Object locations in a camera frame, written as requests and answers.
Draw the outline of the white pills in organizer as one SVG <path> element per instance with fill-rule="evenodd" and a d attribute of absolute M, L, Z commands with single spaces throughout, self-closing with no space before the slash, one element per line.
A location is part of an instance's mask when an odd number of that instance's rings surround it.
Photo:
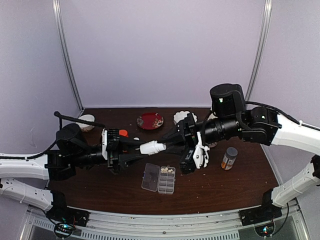
<path fill-rule="evenodd" d="M 161 174 L 174 174 L 175 171 L 174 171 L 173 168 L 165 167 L 165 168 L 161 168 L 161 169 L 160 169 L 160 173 L 161 173 Z"/>

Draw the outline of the front aluminium rail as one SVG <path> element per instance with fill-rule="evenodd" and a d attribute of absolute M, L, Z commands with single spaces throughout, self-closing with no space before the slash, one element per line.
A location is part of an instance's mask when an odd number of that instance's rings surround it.
<path fill-rule="evenodd" d="M 66 240 L 311 240 L 296 200 L 289 203 L 288 216 L 284 208 L 281 217 L 251 225 L 242 224 L 241 210 L 247 209 L 178 215 L 87 210 L 87 225 L 77 226 Z M 258 230 L 267 224 L 274 224 L 277 233 L 260 236 Z M 22 228 L 18 240 L 60 240 L 53 232 L 54 224 L 33 207 L 28 207 Z"/>

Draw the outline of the left round circuit board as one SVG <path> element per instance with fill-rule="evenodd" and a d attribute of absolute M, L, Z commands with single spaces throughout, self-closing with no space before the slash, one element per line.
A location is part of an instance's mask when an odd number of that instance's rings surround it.
<path fill-rule="evenodd" d="M 61 239 L 70 237 L 74 231 L 75 231 L 74 226 L 71 226 L 70 224 L 63 223 L 63 222 L 56 223 L 53 228 L 54 234 Z"/>

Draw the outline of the red floral plate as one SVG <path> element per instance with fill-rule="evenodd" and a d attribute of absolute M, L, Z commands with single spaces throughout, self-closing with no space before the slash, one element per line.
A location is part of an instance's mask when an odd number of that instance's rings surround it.
<path fill-rule="evenodd" d="M 146 112 L 136 119 L 136 124 L 143 130 L 156 130 L 164 124 L 164 118 L 157 112 Z"/>

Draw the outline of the aluminium frame post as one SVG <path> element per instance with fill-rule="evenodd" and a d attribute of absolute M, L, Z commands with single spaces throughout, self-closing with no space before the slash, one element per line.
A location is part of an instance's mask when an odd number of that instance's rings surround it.
<path fill-rule="evenodd" d="M 256 54 L 255 54 L 255 59 L 253 62 L 253 68 L 252 68 L 252 72 L 250 75 L 249 84 L 248 84 L 246 95 L 245 95 L 246 101 L 250 100 L 250 98 L 253 94 L 253 91 L 254 91 L 255 83 L 258 78 L 259 69 L 261 66 L 263 53 L 264 53 L 264 49 L 266 46 L 266 42 L 267 42 L 267 38 L 268 38 L 268 34 L 269 34 L 269 29 L 270 29 L 270 24 L 271 24 L 272 6 L 273 6 L 272 0 L 265 0 L 264 1 L 264 8 L 263 8 L 263 13 L 262 13 L 262 20 L 261 20 L 261 26 L 260 26 L 258 45 L 257 45 L 257 49 L 256 49 Z"/>
<path fill-rule="evenodd" d="M 53 7 L 53 14 L 56 22 L 56 27 L 57 27 L 57 32 L 58 32 L 58 37 L 60 41 L 60 47 L 62 51 L 62 58 L 67 74 L 67 79 L 69 81 L 71 91 L 73 94 L 73 97 L 75 99 L 77 108 L 80 112 L 84 110 L 83 103 L 81 101 L 80 93 L 76 84 L 73 68 L 72 68 L 72 63 L 71 63 L 71 58 L 70 54 L 68 51 L 68 46 L 67 46 L 67 39 L 65 35 L 65 30 L 64 30 L 64 24 L 63 24 L 63 17 L 62 17 L 62 11 L 61 11 L 61 3 L 60 0 L 52 0 L 52 7 Z"/>

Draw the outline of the amber bottle grey cap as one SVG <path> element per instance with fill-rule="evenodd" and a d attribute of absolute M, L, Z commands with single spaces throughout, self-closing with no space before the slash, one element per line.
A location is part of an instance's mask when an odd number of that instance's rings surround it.
<path fill-rule="evenodd" d="M 223 156 L 221 168 L 226 171 L 230 170 L 233 167 L 237 156 L 238 150 L 234 147 L 228 147 Z"/>

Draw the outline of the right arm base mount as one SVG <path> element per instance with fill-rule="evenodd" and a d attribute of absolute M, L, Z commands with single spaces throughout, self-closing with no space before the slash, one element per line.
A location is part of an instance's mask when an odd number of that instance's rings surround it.
<path fill-rule="evenodd" d="M 282 208 L 273 205 L 272 191 L 272 189 L 269 189 L 263 194 L 261 206 L 239 211 L 239 217 L 243 226 L 271 221 L 282 216 Z"/>

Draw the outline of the orange pill bottle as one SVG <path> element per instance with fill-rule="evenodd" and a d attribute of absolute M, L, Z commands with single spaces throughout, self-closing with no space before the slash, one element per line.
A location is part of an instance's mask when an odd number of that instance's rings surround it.
<path fill-rule="evenodd" d="M 125 129 L 120 129 L 119 130 L 119 135 L 128 138 L 129 137 L 129 133 L 127 130 Z"/>

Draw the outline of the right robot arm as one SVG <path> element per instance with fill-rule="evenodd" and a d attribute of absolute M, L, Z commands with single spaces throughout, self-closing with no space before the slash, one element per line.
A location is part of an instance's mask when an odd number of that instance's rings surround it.
<path fill-rule="evenodd" d="M 263 205 L 256 210 L 259 220 L 268 220 L 276 207 L 282 208 L 289 201 L 320 183 L 320 129 L 298 121 L 282 110 L 262 103 L 254 103 L 247 109 L 239 84 L 223 83 L 209 91 L 212 109 L 202 122 L 196 123 L 192 114 L 187 114 L 174 128 L 160 139 L 168 150 L 184 147 L 186 151 L 197 150 L 194 160 L 181 159 L 180 169 L 188 174 L 205 166 L 208 160 L 206 148 L 211 143 L 238 137 L 244 142 L 265 146 L 287 146 L 312 153 L 311 161 L 286 183 L 269 190 L 263 196 Z"/>

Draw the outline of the right round circuit board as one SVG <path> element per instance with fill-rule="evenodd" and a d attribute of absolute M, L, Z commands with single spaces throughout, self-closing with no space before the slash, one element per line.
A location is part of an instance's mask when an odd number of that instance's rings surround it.
<path fill-rule="evenodd" d="M 275 225 L 273 223 L 257 225 L 254 227 L 254 230 L 258 236 L 262 238 L 267 238 L 274 233 Z"/>

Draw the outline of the clear plastic pill organizer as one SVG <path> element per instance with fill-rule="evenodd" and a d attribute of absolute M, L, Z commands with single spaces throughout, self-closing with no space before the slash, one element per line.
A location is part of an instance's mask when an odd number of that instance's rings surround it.
<path fill-rule="evenodd" d="M 172 168 L 174 173 L 161 173 L 161 168 Z M 141 188 L 150 192 L 172 195 L 175 191 L 176 168 L 147 163 L 144 168 Z"/>

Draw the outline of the round circuit board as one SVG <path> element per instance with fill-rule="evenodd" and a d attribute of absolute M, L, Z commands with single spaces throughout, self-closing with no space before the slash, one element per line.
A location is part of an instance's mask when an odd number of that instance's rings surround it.
<path fill-rule="evenodd" d="M 63 223 L 63 222 L 56 223 L 53 228 L 54 234 L 61 239 L 70 237 L 74 231 L 75 231 L 74 226 L 71 226 L 70 224 Z"/>
<path fill-rule="evenodd" d="M 257 225 L 254 227 L 254 230 L 258 236 L 262 238 L 267 238 L 274 233 L 275 225 L 273 223 Z"/>

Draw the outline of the white floral mug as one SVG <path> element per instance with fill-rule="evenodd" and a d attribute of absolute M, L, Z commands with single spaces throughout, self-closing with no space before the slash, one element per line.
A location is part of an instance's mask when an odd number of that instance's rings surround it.
<path fill-rule="evenodd" d="M 218 145 L 218 142 L 207 143 L 207 145 L 209 146 L 209 148 L 214 148 Z"/>

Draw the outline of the right aluminium frame post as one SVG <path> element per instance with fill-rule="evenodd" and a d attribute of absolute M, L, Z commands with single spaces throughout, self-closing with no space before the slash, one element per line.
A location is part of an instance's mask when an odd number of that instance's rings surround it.
<path fill-rule="evenodd" d="M 266 46 L 266 42 L 267 42 L 267 38 L 268 38 L 268 34 L 269 34 L 269 29 L 270 29 L 270 24 L 271 24 L 272 6 L 273 6 L 272 0 L 265 0 L 264 1 L 264 8 L 263 8 L 263 13 L 262 13 L 262 20 L 261 20 L 261 26 L 260 26 L 258 45 L 257 45 L 257 49 L 256 49 L 256 54 L 255 54 L 255 59 L 253 62 L 253 68 L 252 68 L 252 72 L 250 75 L 249 84 L 248 84 L 246 95 L 245 95 L 246 101 L 250 100 L 250 98 L 253 94 L 253 91 L 254 91 L 255 83 L 258 78 L 259 69 L 261 66 L 263 53 L 264 53 L 264 49 Z"/>

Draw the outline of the left aluminium frame post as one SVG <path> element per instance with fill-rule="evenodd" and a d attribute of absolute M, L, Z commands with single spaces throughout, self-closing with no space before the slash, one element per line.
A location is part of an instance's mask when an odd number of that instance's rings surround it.
<path fill-rule="evenodd" d="M 67 46 L 67 39 L 65 35 L 65 30 L 64 30 L 64 24 L 63 24 L 63 17 L 62 17 L 62 11 L 61 11 L 61 3 L 60 0 L 52 0 L 52 7 L 53 7 L 53 14 L 56 22 L 56 27 L 57 27 L 57 32 L 58 32 L 58 37 L 60 41 L 60 47 L 62 51 L 62 58 L 67 74 L 67 79 L 69 81 L 71 91 L 73 94 L 73 97 L 75 99 L 77 108 L 80 112 L 84 110 L 83 103 L 81 101 L 80 93 L 76 84 L 73 68 L 72 68 L 72 63 L 71 63 L 71 58 L 70 54 L 68 51 L 68 46 Z"/>

